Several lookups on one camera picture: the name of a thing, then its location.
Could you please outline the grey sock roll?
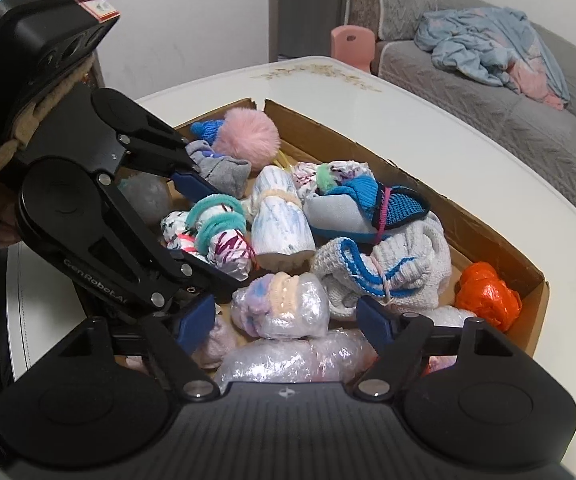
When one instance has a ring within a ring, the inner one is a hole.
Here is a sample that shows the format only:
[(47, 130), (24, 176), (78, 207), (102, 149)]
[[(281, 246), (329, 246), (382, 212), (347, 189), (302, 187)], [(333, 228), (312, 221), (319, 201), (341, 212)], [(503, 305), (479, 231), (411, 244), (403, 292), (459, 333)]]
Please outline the grey sock roll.
[(203, 140), (195, 140), (186, 145), (186, 153), (199, 167), (200, 176), (213, 185), (218, 192), (243, 198), (251, 164), (248, 160), (217, 153)]

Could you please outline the lilac sock roll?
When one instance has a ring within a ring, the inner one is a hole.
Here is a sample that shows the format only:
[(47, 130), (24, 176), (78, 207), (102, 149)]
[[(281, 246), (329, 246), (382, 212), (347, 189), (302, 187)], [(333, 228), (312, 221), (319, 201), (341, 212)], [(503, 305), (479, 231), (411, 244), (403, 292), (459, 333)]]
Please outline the lilac sock roll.
[(192, 359), (204, 370), (216, 370), (237, 344), (237, 334), (230, 319), (220, 311), (215, 315), (208, 338), (192, 354)]

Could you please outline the teal banded patterned bundle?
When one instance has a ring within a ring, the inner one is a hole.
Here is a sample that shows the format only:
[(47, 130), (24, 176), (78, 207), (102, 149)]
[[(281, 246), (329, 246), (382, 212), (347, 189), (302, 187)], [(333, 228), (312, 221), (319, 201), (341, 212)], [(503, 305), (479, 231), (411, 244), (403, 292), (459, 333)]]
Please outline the teal banded patterned bundle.
[(211, 194), (189, 211), (172, 211), (160, 222), (169, 250), (182, 250), (243, 282), (253, 267), (246, 239), (247, 219), (241, 202), (230, 195)]

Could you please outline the bubble wrap roll teal band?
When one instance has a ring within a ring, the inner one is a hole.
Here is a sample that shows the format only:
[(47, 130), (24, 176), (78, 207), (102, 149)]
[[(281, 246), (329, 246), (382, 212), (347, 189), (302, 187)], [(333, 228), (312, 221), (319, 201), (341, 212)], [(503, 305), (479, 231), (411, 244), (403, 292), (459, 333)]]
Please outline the bubble wrap roll teal band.
[(158, 226), (171, 210), (168, 185), (153, 174), (131, 174), (120, 180), (118, 188), (150, 228)]

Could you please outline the pink white bubble wrap bundle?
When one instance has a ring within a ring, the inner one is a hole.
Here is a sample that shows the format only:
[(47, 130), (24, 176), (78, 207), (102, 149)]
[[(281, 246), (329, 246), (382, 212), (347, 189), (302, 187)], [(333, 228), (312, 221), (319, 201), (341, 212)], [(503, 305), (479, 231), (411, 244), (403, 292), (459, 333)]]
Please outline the pink white bubble wrap bundle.
[[(466, 318), (473, 318), (474, 312), (457, 309), (452, 306), (418, 309), (420, 315), (430, 318), (435, 326), (458, 327), (464, 326)], [(430, 356), (425, 374), (445, 370), (456, 363), (456, 356)]]

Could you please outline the clear plastic bag roll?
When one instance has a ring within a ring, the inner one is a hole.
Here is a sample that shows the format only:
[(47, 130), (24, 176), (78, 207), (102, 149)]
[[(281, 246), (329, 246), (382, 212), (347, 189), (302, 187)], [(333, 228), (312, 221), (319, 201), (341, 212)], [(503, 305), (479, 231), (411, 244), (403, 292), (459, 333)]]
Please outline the clear plastic bag roll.
[(214, 374), (225, 391), (231, 382), (352, 382), (377, 359), (359, 330), (330, 330), (324, 337), (259, 339), (230, 352)]

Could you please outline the pink fluffy pompom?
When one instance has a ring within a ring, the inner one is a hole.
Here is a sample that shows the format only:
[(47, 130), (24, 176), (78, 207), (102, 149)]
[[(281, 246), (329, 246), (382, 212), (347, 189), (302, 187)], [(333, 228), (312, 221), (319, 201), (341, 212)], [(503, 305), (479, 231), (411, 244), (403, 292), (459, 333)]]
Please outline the pink fluffy pompom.
[(269, 165), (280, 149), (274, 122), (262, 110), (252, 108), (235, 107), (223, 119), (193, 122), (190, 132), (215, 153), (250, 162), (253, 171)]

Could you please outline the pastel plastic bundle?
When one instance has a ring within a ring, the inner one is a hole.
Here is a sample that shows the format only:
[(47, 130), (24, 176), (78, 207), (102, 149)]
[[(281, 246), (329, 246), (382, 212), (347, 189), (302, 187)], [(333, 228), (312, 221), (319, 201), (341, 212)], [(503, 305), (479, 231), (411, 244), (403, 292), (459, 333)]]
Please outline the pastel plastic bundle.
[(310, 272), (269, 273), (233, 293), (230, 319), (253, 338), (320, 338), (328, 332), (329, 300)]

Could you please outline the orange plastic bag bundle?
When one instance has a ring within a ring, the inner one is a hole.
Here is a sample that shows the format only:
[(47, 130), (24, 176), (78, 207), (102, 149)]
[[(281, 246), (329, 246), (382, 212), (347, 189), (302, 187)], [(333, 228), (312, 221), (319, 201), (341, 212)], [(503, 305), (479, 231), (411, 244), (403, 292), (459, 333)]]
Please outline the orange plastic bag bundle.
[(506, 333), (522, 310), (518, 292), (509, 288), (487, 262), (476, 262), (463, 270), (457, 283), (455, 307), (483, 318)]

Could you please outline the white blue striped roll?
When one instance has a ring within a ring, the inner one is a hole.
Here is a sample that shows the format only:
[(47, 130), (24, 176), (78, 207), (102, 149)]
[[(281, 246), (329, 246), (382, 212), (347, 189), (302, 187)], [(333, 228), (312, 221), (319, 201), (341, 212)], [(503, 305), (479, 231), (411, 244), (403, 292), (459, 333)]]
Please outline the white blue striped roll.
[(314, 256), (316, 246), (290, 173), (266, 166), (248, 198), (250, 243), (259, 266), (289, 272)]

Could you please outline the white purple patterned bundle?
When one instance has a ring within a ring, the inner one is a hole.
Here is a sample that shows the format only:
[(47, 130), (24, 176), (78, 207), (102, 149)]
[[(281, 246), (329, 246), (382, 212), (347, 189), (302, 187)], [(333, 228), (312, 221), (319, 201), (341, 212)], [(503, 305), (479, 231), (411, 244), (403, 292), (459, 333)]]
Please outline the white purple patterned bundle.
[(373, 177), (365, 162), (335, 160), (334, 162), (297, 162), (290, 169), (292, 180), (302, 200), (328, 191), (356, 177)]

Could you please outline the blue teal knit sock bundle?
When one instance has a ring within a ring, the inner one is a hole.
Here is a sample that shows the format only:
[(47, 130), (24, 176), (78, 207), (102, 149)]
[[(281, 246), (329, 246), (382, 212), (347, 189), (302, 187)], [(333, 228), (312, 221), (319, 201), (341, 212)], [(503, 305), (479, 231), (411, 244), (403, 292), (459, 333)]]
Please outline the blue teal knit sock bundle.
[(422, 194), (403, 185), (385, 186), (369, 176), (347, 180), (303, 202), (303, 212), (315, 235), (328, 240), (347, 237), (372, 245), (425, 218), (429, 211)]

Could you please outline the white knit blue trim bundle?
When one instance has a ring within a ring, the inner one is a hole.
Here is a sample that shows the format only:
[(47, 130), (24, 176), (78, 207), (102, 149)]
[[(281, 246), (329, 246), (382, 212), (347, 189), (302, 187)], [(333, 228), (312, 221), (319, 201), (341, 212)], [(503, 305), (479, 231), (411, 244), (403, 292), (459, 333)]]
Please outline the white knit blue trim bundle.
[(389, 309), (439, 307), (452, 261), (442, 223), (430, 212), (396, 229), (368, 254), (350, 238), (331, 240), (317, 249), (311, 272), (326, 290), (330, 316), (353, 321), (363, 296)]

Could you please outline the shallow cardboard box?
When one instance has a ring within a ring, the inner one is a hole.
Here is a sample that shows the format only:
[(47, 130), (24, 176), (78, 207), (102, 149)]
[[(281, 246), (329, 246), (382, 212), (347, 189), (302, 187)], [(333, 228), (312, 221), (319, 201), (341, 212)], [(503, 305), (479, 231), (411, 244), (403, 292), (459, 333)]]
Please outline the shallow cardboard box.
[(310, 197), (271, 164), (246, 181), (252, 218), (244, 231), (271, 278), (307, 266), (326, 316), (340, 322), (354, 322), (367, 296), (394, 313), (480, 315), (533, 353), (545, 281), (523, 254), (360, 144), (272, 102), (262, 113), (297, 162), (358, 162), (370, 170)]

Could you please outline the pink cloth on sofa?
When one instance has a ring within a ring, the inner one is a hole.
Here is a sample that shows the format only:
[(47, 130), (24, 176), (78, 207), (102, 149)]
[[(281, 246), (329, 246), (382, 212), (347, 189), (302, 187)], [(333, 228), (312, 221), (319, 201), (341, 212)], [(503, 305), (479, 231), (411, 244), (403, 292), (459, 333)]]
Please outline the pink cloth on sofa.
[(553, 107), (564, 108), (564, 101), (550, 88), (546, 67), (540, 58), (517, 60), (506, 70), (512, 88), (527, 98)]

